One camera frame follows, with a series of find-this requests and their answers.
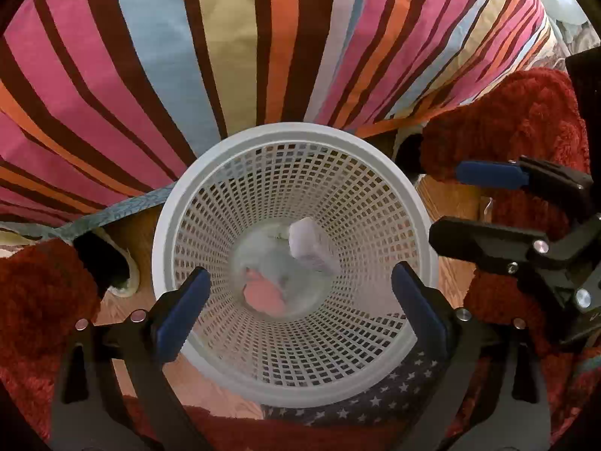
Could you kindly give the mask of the pink trash piece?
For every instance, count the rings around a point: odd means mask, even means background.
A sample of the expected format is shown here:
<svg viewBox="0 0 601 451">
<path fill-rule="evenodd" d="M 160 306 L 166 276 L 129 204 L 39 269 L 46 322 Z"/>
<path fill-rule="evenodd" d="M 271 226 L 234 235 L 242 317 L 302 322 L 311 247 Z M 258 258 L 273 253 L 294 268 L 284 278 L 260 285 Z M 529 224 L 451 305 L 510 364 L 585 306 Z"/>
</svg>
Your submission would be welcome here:
<svg viewBox="0 0 601 451">
<path fill-rule="evenodd" d="M 246 270 L 245 279 L 242 294 L 252 309 L 268 316 L 284 315 L 285 303 L 275 284 L 253 269 Z"/>
</svg>

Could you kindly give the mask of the striped colourful bedspread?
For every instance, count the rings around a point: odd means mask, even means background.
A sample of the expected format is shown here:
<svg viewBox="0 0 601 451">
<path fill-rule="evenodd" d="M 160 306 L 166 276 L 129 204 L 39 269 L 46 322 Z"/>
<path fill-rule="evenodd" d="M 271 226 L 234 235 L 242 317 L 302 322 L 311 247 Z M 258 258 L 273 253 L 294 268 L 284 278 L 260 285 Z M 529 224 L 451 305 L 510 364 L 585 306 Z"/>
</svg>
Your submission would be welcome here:
<svg viewBox="0 0 601 451">
<path fill-rule="evenodd" d="M 542 0 L 23 0 L 1 35 L 1 218 L 140 201 L 256 125 L 419 123 L 555 44 Z"/>
</svg>

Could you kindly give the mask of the white mesh trash basket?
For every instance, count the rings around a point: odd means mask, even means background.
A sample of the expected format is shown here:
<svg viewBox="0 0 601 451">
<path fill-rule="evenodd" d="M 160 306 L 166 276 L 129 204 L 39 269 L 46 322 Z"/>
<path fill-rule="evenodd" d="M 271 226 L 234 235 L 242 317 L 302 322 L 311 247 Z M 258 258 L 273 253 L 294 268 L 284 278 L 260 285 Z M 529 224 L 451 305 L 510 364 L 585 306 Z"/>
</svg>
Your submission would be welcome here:
<svg viewBox="0 0 601 451">
<path fill-rule="evenodd" d="M 152 251 L 155 293 L 196 268 L 209 296 L 183 355 L 258 403 L 316 407 L 383 381 L 415 346 L 396 264 L 438 278 L 412 183 L 347 132 L 277 123 L 214 145 L 174 185 Z"/>
</svg>

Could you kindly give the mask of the navy star-pattern slipper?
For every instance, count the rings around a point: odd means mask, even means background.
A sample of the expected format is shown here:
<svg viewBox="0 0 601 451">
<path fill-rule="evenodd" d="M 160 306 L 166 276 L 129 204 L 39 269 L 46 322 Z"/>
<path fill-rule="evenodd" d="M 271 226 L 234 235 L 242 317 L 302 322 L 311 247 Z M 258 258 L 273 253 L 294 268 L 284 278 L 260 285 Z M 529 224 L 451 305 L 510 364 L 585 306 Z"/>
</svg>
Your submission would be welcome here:
<svg viewBox="0 0 601 451">
<path fill-rule="evenodd" d="M 418 344 L 381 382 L 348 399 L 318 407 L 262 405 L 263 417 L 308 427 L 378 425 L 392 418 L 412 418 L 425 406 L 448 362 L 433 359 Z"/>
</svg>

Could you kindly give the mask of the white paper trash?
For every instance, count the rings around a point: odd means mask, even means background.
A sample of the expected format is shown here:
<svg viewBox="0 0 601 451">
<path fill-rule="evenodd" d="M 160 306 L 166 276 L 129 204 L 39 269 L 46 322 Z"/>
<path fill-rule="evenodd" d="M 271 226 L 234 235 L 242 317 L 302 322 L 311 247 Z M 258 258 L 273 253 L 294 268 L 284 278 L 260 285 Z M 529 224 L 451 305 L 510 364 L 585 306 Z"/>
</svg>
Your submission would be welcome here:
<svg viewBox="0 0 601 451">
<path fill-rule="evenodd" d="M 247 269 L 261 273 L 281 292 L 285 313 L 269 318 L 292 319 L 319 306 L 341 273 L 341 264 L 334 242 L 314 219 L 306 217 L 295 222 L 261 222 L 243 234 L 233 247 L 232 284 L 252 309 L 242 294 Z"/>
</svg>

